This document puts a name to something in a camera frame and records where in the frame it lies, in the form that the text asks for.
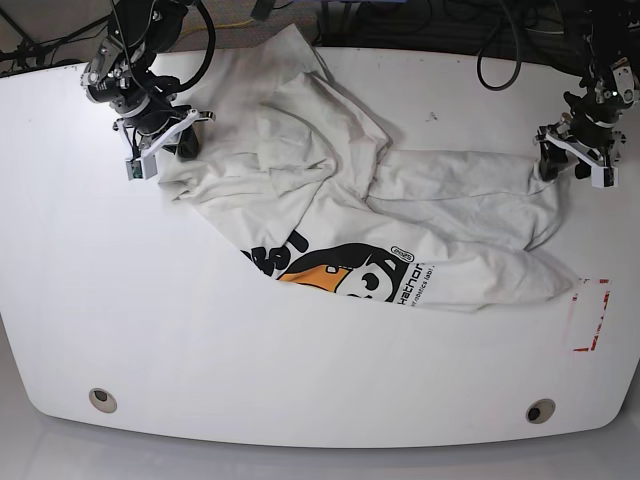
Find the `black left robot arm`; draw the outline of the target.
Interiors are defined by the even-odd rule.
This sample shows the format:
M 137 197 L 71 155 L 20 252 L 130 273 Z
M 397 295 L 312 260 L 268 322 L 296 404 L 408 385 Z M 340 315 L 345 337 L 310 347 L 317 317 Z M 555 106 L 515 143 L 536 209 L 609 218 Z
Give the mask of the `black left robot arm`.
M 639 46 L 631 26 L 639 22 L 637 1 L 558 1 L 565 40 L 583 63 L 582 96 L 565 92 L 569 110 L 541 126 L 538 172 L 545 182 L 573 166 L 594 187 L 618 185 L 617 163 L 626 143 L 616 129 L 622 114 L 639 103 Z

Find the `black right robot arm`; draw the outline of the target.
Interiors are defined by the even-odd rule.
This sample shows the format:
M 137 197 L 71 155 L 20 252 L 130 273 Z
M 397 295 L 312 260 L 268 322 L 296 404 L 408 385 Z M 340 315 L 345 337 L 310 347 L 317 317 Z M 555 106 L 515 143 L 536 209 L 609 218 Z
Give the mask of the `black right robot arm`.
M 187 81 L 157 75 L 151 67 L 157 56 L 178 41 L 183 20 L 196 9 L 208 35 L 205 56 Z M 114 129 L 124 136 L 131 159 L 138 161 L 153 147 L 183 160 L 199 153 L 193 128 L 213 117 L 190 105 L 176 105 L 180 93 L 204 77 L 213 60 L 216 30 L 208 9 L 200 1 L 113 1 L 107 33 L 82 74 L 81 85 L 94 103 L 108 104 L 119 118 Z

